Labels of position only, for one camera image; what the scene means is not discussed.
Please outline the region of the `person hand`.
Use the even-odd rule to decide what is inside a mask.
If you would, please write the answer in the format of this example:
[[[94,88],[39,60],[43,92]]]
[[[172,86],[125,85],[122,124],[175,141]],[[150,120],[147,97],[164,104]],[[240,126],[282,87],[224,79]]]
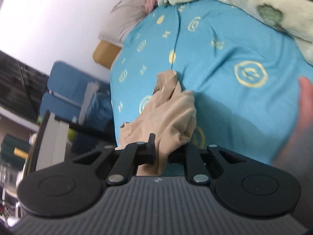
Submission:
[[[308,78],[300,77],[299,85],[297,124],[273,163],[294,176],[312,169],[312,83]]]

